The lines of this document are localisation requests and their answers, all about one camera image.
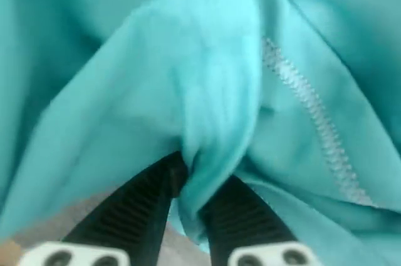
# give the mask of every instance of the clip jaw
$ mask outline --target clip jaw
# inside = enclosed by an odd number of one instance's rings
[[[19,266],[156,266],[171,201],[187,175],[180,153],[166,156],[97,206],[65,243],[44,243]],[[234,175],[200,216],[212,266],[321,266],[269,205]],[[75,258],[66,260],[64,254],[62,259],[60,252]]]

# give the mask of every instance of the white thread stitching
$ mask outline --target white thread stitching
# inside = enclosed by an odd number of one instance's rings
[[[270,39],[264,39],[263,45],[263,64],[279,76],[308,110],[319,134],[325,160],[342,194],[353,203],[376,207],[366,191],[360,187],[337,128],[328,116],[319,94],[292,62],[283,57],[280,48]]]

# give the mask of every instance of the screw hole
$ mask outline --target screw hole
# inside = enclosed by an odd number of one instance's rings
[[[237,266],[263,266],[260,259],[254,255],[243,255],[239,258]]]
[[[106,256],[99,258],[93,266],[118,266],[118,260],[115,257]]]
[[[306,265],[308,263],[306,256],[302,252],[295,249],[287,250],[283,257],[284,261],[288,265]]]
[[[72,254],[62,250],[54,253],[47,258],[45,266],[67,266],[72,258]]]

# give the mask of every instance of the garment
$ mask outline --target garment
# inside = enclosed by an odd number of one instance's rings
[[[325,265],[399,261],[397,0],[0,2],[0,237],[181,150],[200,246],[235,173]]]

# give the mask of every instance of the teal cloth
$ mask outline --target teal cloth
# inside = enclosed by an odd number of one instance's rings
[[[176,150],[327,266],[401,259],[398,0],[0,0],[0,238]]]

